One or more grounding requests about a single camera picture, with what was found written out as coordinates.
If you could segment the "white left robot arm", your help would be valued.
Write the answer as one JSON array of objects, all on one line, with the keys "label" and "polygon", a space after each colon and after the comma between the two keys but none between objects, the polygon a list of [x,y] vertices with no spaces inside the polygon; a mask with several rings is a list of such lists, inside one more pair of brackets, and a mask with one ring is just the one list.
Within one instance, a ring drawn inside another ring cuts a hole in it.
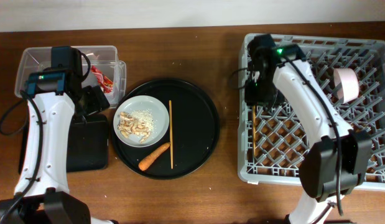
[{"label": "white left robot arm", "polygon": [[0,201],[0,223],[101,223],[69,194],[67,148],[71,120],[108,107],[87,74],[69,69],[31,73],[20,92],[29,109],[29,133],[12,199]]}]

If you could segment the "orange carrot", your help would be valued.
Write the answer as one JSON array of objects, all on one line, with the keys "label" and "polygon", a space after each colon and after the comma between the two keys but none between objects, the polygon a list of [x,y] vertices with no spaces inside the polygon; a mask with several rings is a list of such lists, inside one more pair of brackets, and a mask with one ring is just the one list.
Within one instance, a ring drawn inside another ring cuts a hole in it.
[{"label": "orange carrot", "polygon": [[157,149],[152,151],[148,156],[143,158],[143,160],[139,163],[138,168],[141,171],[147,170],[161,154],[163,154],[166,150],[168,150],[170,146],[171,146],[170,142],[167,142],[159,146]]}]

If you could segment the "peanut shells food scraps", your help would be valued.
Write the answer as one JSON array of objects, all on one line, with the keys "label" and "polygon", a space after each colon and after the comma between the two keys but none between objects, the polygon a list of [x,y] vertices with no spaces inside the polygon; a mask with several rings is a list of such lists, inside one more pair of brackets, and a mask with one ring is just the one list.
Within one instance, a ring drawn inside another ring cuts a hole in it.
[{"label": "peanut shells food scraps", "polygon": [[135,135],[140,137],[139,143],[145,143],[154,130],[153,115],[148,110],[122,111],[119,118],[118,130],[124,138]]}]

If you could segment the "grey plate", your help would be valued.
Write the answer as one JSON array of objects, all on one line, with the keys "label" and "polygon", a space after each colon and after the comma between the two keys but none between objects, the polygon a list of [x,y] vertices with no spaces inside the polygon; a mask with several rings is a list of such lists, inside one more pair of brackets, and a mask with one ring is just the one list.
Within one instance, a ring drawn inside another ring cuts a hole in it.
[{"label": "grey plate", "polygon": [[[124,138],[118,130],[120,112],[124,111],[130,113],[137,110],[148,110],[152,113],[154,119],[154,130],[145,143],[139,143],[140,137],[135,135],[130,135],[129,138]],[[146,95],[134,96],[127,99],[118,106],[113,118],[113,128],[118,139],[128,146],[151,146],[159,142],[159,140],[161,140],[167,132],[169,128],[169,112],[164,104],[154,97]]]}]

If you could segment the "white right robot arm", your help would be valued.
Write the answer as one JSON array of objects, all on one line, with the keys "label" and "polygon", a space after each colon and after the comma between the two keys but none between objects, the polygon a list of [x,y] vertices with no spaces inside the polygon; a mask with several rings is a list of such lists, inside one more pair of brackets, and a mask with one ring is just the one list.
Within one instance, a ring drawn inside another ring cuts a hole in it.
[{"label": "white right robot arm", "polygon": [[297,44],[278,46],[271,35],[261,34],[244,50],[249,59],[245,102],[265,109],[288,102],[310,148],[299,167],[304,191],[285,223],[324,223],[333,208],[342,215],[342,198],[365,180],[371,137],[336,111]]}]

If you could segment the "wooden chopstick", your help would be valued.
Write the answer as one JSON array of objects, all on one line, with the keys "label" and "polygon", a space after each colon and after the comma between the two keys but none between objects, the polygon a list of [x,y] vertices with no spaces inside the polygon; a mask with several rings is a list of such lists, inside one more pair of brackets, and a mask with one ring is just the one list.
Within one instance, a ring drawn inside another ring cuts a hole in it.
[{"label": "wooden chopstick", "polygon": [[257,156],[256,152],[256,105],[252,106],[252,142],[253,142],[253,156]]},{"label": "wooden chopstick", "polygon": [[170,168],[174,168],[173,127],[172,127],[172,101],[169,100],[169,133],[170,133]]}]

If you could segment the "white bowl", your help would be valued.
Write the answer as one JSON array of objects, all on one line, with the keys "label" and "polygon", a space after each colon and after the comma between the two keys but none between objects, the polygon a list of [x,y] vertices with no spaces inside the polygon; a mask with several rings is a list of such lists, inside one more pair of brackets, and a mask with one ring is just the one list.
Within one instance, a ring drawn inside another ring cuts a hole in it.
[{"label": "white bowl", "polygon": [[340,88],[336,96],[343,103],[355,100],[359,95],[359,83],[354,70],[350,68],[336,68],[333,71],[334,84]]}]

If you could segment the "red snack wrapper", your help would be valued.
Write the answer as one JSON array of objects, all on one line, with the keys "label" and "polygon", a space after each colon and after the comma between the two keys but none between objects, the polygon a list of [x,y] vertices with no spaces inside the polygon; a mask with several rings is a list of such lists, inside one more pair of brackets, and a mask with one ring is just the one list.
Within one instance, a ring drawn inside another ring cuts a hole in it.
[{"label": "red snack wrapper", "polygon": [[95,75],[103,93],[111,93],[113,91],[113,81],[104,75],[101,70],[92,65],[90,71]]}]

